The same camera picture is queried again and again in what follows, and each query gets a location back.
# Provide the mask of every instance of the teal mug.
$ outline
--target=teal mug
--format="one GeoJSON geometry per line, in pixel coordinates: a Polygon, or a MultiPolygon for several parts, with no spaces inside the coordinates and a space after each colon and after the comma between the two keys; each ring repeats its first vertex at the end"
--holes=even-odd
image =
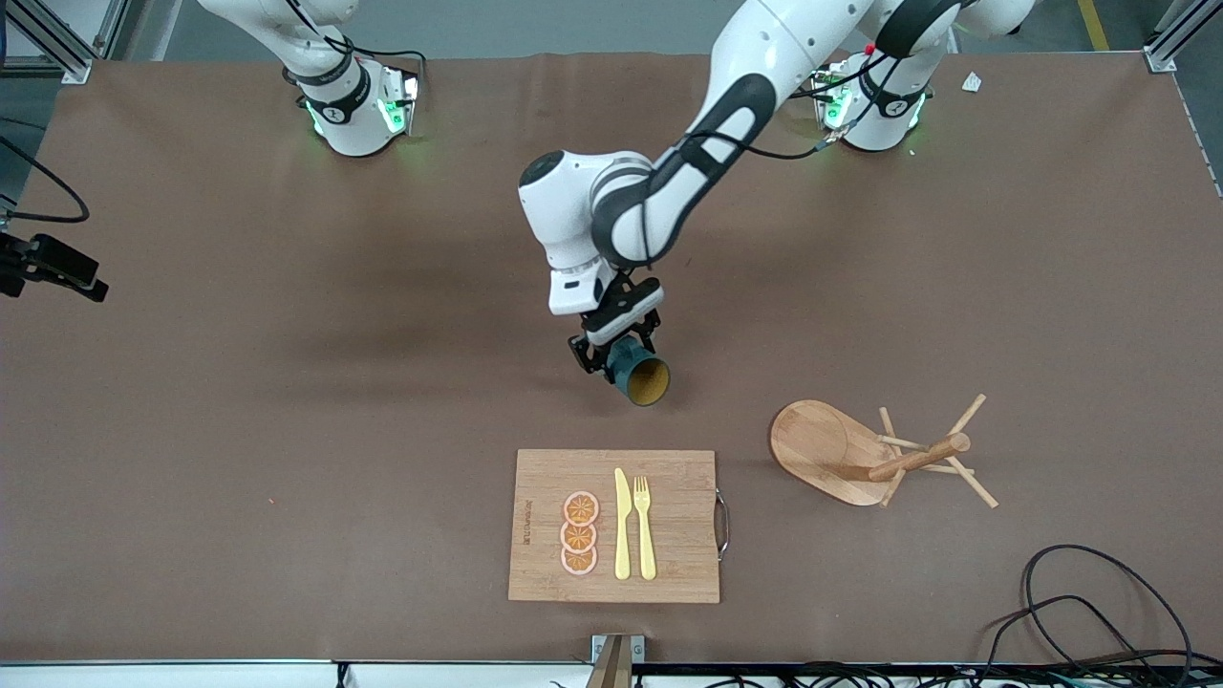
{"type": "Polygon", "coordinates": [[[607,367],[616,390],[638,407],[654,404],[671,385],[671,369],[632,336],[613,343],[607,367]]]}

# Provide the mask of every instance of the wooden peg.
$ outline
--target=wooden peg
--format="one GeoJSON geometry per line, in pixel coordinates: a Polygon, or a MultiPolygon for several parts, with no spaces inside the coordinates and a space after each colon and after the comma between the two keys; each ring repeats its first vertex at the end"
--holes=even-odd
{"type": "MultiPolygon", "coordinates": [[[[883,420],[883,431],[888,435],[895,435],[896,429],[892,428],[892,415],[888,414],[887,407],[879,407],[879,418],[883,420]]],[[[892,447],[892,453],[900,458],[900,450],[892,447]]],[[[905,479],[905,470],[900,469],[896,475],[892,478],[892,483],[888,484],[888,491],[883,494],[883,500],[879,501],[879,506],[888,508],[892,503],[892,497],[896,494],[896,489],[900,488],[900,481],[905,479]]]]}
{"type": "Polygon", "coordinates": [[[900,447],[901,450],[912,450],[914,452],[929,452],[929,447],[925,445],[918,445],[916,442],[910,442],[907,440],[900,440],[899,437],[889,437],[887,435],[881,435],[878,440],[884,445],[892,445],[893,447],[900,447]]]}
{"type": "MultiPolygon", "coordinates": [[[[955,425],[951,426],[951,433],[949,435],[954,435],[964,430],[964,428],[969,425],[969,422],[972,420],[972,417],[977,415],[977,411],[981,408],[981,404],[985,403],[986,403],[986,396],[977,395],[977,398],[972,401],[972,404],[969,407],[966,412],[964,412],[964,415],[960,417],[960,420],[955,422],[955,425]]],[[[981,483],[978,483],[977,479],[974,478],[971,473],[969,473],[969,469],[964,468],[964,464],[960,463],[960,459],[956,459],[955,457],[949,457],[947,459],[947,463],[951,464],[951,468],[960,474],[960,478],[963,478],[964,481],[969,484],[969,488],[972,488],[972,491],[976,492],[977,496],[981,497],[985,501],[985,503],[989,506],[991,510],[998,508],[998,500],[994,500],[993,495],[991,495],[989,491],[986,490],[985,485],[981,485],[981,483]]]]}
{"type": "MultiPolygon", "coordinates": [[[[951,467],[944,467],[944,466],[939,466],[939,464],[929,464],[928,467],[921,467],[921,470],[928,470],[931,473],[943,473],[943,474],[947,474],[947,475],[960,475],[960,472],[955,470],[954,468],[951,468],[951,467]]],[[[964,470],[966,470],[969,473],[969,475],[976,475],[976,473],[977,473],[977,472],[975,472],[975,470],[972,470],[970,468],[966,468],[964,470]]]]}
{"type": "Polygon", "coordinates": [[[971,406],[969,406],[969,411],[964,412],[964,415],[960,417],[960,420],[955,422],[955,425],[951,426],[951,430],[950,433],[948,433],[948,435],[955,435],[956,433],[964,430],[969,425],[969,422],[972,420],[972,417],[977,415],[977,411],[981,409],[981,404],[985,403],[986,403],[986,396],[977,395],[977,398],[972,401],[971,406]]]}
{"type": "Polygon", "coordinates": [[[905,455],[872,468],[867,473],[867,478],[870,478],[873,483],[887,483],[900,470],[916,470],[934,462],[950,459],[956,455],[967,452],[971,447],[972,442],[969,440],[969,436],[963,433],[956,433],[955,435],[949,435],[932,445],[929,452],[905,455]]]}

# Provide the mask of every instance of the green led light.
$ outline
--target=green led light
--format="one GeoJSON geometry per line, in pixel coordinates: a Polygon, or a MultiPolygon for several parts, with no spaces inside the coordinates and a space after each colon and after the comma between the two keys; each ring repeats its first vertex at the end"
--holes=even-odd
{"type": "Polygon", "coordinates": [[[926,104],[926,94],[922,93],[921,98],[917,99],[917,104],[914,105],[914,117],[909,120],[909,128],[917,126],[917,116],[921,115],[921,106],[926,104]]]}
{"type": "Polygon", "coordinates": [[[849,108],[848,100],[852,90],[849,87],[841,87],[837,90],[837,95],[833,97],[833,101],[828,104],[828,109],[824,115],[824,126],[828,128],[840,128],[845,123],[845,114],[849,108]]]}
{"type": "Polygon", "coordinates": [[[379,98],[378,109],[382,110],[383,119],[386,120],[386,128],[391,133],[404,131],[404,108],[400,108],[395,103],[386,103],[379,98]]]}
{"type": "Polygon", "coordinates": [[[309,119],[314,121],[314,133],[324,136],[323,125],[318,121],[318,115],[314,112],[314,108],[309,103],[306,103],[306,111],[309,112],[309,119]]]}

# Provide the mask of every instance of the fork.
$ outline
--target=fork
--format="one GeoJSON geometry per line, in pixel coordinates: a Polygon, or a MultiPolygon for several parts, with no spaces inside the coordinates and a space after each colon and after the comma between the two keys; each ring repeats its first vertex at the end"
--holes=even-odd
{"type": "Polygon", "coordinates": [[[641,534],[641,577],[653,580],[658,576],[654,562],[654,539],[649,536],[649,481],[640,475],[632,479],[632,505],[637,507],[637,521],[641,534]]]}

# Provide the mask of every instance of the logo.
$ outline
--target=logo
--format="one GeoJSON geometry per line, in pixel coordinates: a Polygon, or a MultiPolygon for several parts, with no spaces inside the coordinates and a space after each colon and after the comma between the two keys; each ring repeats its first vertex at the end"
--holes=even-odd
{"type": "Polygon", "coordinates": [[[531,500],[527,500],[527,506],[522,510],[522,544],[531,544],[531,500]]]}

